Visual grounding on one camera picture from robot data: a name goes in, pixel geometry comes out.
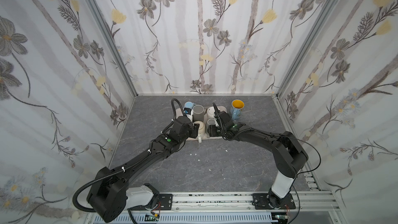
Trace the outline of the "blue butterfly mug yellow inside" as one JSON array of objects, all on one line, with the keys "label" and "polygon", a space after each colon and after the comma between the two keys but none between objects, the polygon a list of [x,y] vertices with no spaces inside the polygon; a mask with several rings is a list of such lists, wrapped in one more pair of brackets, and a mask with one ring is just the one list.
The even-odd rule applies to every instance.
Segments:
[{"label": "blue butterfly mug yellow inside", "polygon": [[231,104],[231,118],[232,120],[238,120],[242,114],[245,104],[241,100],[234,100]]}]

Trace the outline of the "light blue mug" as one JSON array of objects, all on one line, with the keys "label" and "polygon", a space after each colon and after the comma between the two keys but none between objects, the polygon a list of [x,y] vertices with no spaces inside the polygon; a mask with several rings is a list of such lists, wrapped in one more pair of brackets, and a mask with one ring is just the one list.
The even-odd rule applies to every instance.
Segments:
[{"label": "light blue mug", "polygon": [[193,103],[193,102],[190,102],[190,101],[188,101],[188,102],[186,102],[185,104],[184,104],[184,108],[185,107],[189,107],[189,108],[194,108],[196,106],[196,104],[195,103]]}]

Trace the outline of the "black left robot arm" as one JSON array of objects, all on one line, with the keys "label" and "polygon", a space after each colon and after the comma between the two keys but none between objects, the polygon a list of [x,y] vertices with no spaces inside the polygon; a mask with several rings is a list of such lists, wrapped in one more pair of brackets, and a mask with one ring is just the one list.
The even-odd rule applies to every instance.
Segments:
[{"label": "black left robot arm", "polygon": [[130,184],[151,165],[179,151],[188,138],[197,137],[198,131],[198,124],[179,116],[142,153],[112,170],[102,168],[94,180],[77,189],[72,198],[74,207],[97,213],[106,223],[113,221],[128,208]]}]

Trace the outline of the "cream speckled mug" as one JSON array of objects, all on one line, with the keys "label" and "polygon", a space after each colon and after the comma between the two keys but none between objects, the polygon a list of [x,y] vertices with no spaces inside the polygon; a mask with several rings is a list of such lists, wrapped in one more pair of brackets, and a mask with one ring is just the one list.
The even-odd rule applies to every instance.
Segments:
[{"label": "cream speckled mug", "polygon": [[206,137],[205,124],[202,121],[195,121],[193,124],[198,127],[198,135],[196,139],[199,143],[202,143],[202,140]]}]

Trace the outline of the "tall grey mug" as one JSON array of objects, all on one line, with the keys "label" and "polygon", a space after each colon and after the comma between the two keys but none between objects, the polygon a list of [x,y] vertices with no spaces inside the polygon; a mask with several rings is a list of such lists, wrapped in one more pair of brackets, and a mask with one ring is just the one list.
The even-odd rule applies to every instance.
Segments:
[{"label": "tall grey mug", "polygon": [[195,105],[192,109],[193,121],[204,122],[205,108],[202,105]]}]

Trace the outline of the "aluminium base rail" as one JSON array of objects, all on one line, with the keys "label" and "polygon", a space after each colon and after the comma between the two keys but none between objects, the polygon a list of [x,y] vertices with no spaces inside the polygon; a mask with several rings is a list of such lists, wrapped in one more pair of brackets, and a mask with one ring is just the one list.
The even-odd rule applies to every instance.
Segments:
[{"label": "aluminium base rail", "polygon": [[345,224],[329,191],[291,191],[280,209],[265,206],[265,193],[166,193],[154,211],[123,211],[114,224]]}]

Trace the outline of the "small grey mug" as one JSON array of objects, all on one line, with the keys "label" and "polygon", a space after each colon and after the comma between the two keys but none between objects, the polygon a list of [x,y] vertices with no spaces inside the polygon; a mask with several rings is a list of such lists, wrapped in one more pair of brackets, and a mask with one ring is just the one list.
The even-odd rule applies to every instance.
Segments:
[{"label": "small grey mug", "polygon": [[214,125],[216,127],[218,126],[217,121],[214,118],[209,118],[206,123],[208,126],[211,126],[211,125]]}]

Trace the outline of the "white round mug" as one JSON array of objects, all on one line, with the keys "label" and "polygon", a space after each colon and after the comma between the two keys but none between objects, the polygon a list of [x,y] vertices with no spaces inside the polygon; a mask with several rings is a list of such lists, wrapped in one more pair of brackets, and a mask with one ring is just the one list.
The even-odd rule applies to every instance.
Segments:
[{"label": "white round mug", "polygon": [[[227,109],[224,106],[218,106],[218,110],[220,112],[227,112]],[[215,109],[213,106],[209,107],[206,112],[206,116],[208,119],[215,119]]]}]

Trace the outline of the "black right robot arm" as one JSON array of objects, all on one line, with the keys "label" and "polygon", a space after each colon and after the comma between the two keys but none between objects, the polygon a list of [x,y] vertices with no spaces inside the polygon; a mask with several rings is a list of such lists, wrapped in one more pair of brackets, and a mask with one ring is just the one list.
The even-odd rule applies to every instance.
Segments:
[{"label": "black right robot arm", "polygon": [[266,205],[278,209],[286,205],[291,187],[308,161],[308,154],[291,132],[282,134],[261,131],[233,121],[224,111],[215,111],[216,132],[227,141],[246,142],[264,148],[273,154],[278,170],[266,197]]}]

